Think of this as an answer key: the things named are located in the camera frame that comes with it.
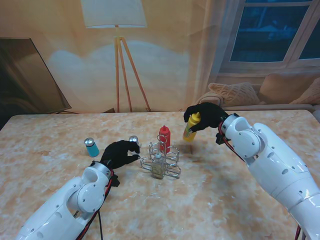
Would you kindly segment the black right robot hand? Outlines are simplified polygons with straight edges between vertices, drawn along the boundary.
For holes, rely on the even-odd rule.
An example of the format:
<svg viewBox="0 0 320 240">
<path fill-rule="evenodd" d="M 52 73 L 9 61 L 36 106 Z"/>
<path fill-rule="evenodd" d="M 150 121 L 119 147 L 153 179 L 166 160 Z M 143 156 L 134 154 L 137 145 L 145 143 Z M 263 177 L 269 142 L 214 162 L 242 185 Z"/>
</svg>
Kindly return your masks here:
<svg viewBox="0 0 320 240">
<path fill-rule="evenodd" d="M 187 123 L 192 114 L 200 114 L 200 122 L 190 128 L 190 131 L 202 131 L 208 127 L 217 128 L 220 122 L 229 115 L 218 105 L 211 102 L 203 102 L 200 104 L 189 106 L 184 115 L 184 122 Z"/>
</svg>

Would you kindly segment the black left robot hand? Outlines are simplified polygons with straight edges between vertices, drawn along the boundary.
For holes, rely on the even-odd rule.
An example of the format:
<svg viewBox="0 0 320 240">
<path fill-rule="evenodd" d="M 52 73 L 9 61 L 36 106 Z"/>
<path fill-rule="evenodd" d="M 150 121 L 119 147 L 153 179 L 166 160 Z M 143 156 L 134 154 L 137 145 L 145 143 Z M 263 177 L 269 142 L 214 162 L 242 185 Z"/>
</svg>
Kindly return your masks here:
<svg viewBox="0 0 320 240">
<path fill-rule="evenodd" d="M 139 154 L 140 146 L 136 142 L 120 140 L 105 148 L 100 163 L 115 170 L 137 161 L 140 158 Z"/>
</svg>

